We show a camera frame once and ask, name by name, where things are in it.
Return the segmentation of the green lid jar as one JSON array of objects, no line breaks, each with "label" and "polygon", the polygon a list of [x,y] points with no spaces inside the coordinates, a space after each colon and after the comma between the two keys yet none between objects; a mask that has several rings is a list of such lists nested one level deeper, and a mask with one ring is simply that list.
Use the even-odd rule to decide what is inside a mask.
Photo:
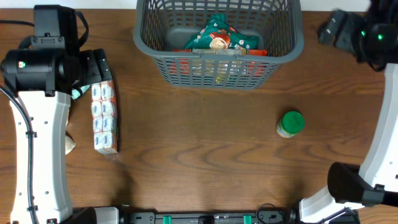
[{"label": "green lid jar", "polygon": [[277,123],[276,131],[282,138],[292,138],[305,127],[305,119],[298,111],[289,111]]}]

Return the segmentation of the red spaghetti pasta packet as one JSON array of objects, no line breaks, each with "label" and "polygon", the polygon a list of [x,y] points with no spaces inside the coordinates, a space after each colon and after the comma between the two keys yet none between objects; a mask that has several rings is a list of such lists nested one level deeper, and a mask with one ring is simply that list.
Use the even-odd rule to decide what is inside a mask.
[{"label": "red spaghetti pasta packet", "polygon": [[[245,56],[254,55],[264,57],[267,50],[246,50],[246,49],[175,49],[174,52],[193,53],[198,55],[217,55],[217,56]],[[238,83],[238,77],[259,78],[265,70],[265,66],[256,66],[254,62],[226,61],[226,60],[189,60],[180,58],[178,62],[172,62],[169,67],[169,73],[176,75],[181,73],[184,83],[191,77],[192,82],[197,85],[200,82],[200,76],[203,75],[203,84],[232,87]]]}]

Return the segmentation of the green Nescafe coffee bag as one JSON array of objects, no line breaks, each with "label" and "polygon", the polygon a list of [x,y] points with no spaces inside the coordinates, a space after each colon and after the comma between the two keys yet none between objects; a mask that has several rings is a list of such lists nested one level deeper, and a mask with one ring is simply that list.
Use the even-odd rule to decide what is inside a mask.
[{"label": "green Nescafe coffee bag", "polygon": [[[259,48],[260,38],[255,35],[244,35],[237,31],[234,27],[226,22],[223,14],[212,15],[205,27],[201,31],[192,35],[187,41],[183,49],[246,49],[246,50],[263,50]],[[200,76],[199,84],[203,85],[204,76]],[[258,78],[250,76],[249,78],[238,77],[238,83],[232,87],[235,88],[252,88]],[[205,87],[221,87],[214,84]]]}]

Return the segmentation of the grey plastic basket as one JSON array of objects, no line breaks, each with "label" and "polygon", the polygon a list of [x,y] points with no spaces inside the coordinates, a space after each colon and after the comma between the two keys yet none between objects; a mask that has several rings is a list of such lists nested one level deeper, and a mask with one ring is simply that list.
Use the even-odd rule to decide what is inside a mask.
[{"label": "grey plastic basket", "polygon": [[[216,14],[240,34],[257,37],[257,49],[266,55],[185,49]],[[304,46],[299,1],[138,1],[133,39],[171,85],[241,90],[261,86],[279,65],[295,60]]]}]

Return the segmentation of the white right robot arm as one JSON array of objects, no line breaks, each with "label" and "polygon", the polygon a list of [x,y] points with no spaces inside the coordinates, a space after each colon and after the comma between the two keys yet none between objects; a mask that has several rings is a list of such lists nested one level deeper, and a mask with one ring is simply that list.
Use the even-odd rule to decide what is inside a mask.
[{"label": "white right robot arm", "polygon": [[371,1],[365,15],[335,10],[318,41],[383,72],[384,96],[374,137],[360,165],[333,163],[327,185],[299,202],[288,223],[359,223],[358,210],[397,206],[397,1]]}]

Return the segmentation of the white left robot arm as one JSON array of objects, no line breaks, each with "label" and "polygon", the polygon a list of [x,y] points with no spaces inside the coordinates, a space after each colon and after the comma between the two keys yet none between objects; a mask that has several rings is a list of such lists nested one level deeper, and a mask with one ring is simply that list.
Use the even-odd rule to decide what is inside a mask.
[{"label": "white left robot arm", "polygon": [[34,34],[1,62],[16,125],[17,184],[11,223],[121,223],[117,207],[73,208],[65,136],[72,92],[112,78],[102,49],[81,51],[81,12],[34,7]]}]

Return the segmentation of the Kleenex tissue multipack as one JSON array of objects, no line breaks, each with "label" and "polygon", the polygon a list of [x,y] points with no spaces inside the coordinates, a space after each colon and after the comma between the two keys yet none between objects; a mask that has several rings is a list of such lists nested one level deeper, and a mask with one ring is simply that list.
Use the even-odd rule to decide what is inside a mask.
[{"label": "Kleenex tissue multipack", "polygon": [[117,154],[118,104],[112,80],[91,86],[91,114],[94,149],[103,155]]}]

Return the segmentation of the teal wet wipes pack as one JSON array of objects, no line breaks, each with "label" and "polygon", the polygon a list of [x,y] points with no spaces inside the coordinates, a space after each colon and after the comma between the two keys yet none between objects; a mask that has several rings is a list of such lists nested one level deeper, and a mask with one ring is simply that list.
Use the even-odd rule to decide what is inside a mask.
[{"label": "teal wet wipes pack", "polygon": [[89,89],[91,85],[85,85],[72,90],[71,98],[77,100],[81,98]]}]

